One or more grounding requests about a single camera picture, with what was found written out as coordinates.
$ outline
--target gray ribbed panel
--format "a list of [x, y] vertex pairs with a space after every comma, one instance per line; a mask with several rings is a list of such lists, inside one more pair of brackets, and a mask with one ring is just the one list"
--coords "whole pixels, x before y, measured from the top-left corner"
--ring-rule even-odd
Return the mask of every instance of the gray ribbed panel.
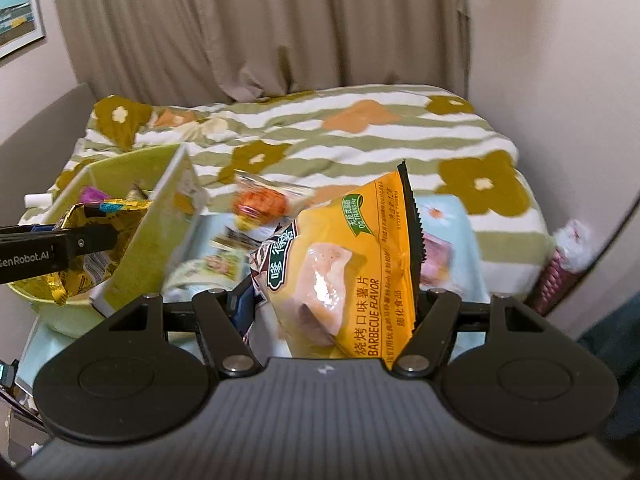
[[379, 361], [272, 359], [258, 376], [221, 384], [170, 435], [119, 449], [56, 439], [20, 472], [30, 480], [618, 480], [630, 471], [591, 438], [522, 447], [475, 434], [427, 383], [396, 380]]

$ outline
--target framed picture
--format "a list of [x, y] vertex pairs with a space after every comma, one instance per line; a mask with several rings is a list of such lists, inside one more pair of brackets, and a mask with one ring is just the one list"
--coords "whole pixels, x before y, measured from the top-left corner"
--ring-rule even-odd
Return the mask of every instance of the framed picture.
[[0, 59], [42, 38], [38, 0], [0, 0]]

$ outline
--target yellow snack bag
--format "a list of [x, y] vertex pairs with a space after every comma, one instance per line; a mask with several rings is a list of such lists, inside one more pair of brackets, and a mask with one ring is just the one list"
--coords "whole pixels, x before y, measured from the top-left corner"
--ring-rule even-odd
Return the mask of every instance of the yellow snack bag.
[[377, 357], [412, 336], [422, 234], [404, 163], [302, 211], [252, 253], [293, 357]]
[[75, 256], [69, 261], [68, 269], [47, 275], [47, 285], [57, 304], [63, 305], [69, 297], [82, 294], [111, 277], [150, 205], [150, 201], [110, 198], [101, 203], [76, 204], [64, 214], [54, 230], [108, 223], [118, 232], [118, 241], [110, 251]]

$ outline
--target green banner label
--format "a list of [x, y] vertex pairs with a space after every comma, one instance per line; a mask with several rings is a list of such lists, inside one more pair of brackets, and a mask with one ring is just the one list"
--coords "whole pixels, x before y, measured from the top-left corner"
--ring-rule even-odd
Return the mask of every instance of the green banner label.
[[296, 221], [293, 221], [289, 227], [275, 239], [269, 248], [269, 267], [267, 268], [267, 286], [273, 290], [278, 290], [284, 285], [287, 273], [287, 255], [289, 254], [289, 246], [293, 238], [298, 236], [298, 227]]
[[358, 236], [360, 233], [373, 234], [360, 212], [363, 200], [362, 195], [358, 193], [351, 193], [342, 197], [342, 213], [354, 236]]

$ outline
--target bed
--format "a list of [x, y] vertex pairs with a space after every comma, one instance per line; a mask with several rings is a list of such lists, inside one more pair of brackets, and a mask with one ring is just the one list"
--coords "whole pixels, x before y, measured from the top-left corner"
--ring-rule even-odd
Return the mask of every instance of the bed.
[[[186, 143], [210, 213], [228, 210], [235, 170], [313, 187], [322, 202], [406, 160], [416, 195], [462, 200], [493, 293], [525, 297], [552, 249], [540, 208], [515, 169], [514, 143], [469, 102], [432, 86], [354, 86], [195, 108], [110, 96], [95, 105], [49, 192], [57, 195], [89, 162], [173, 142]], [[28, 210], [22, 222], [42, 212]]]

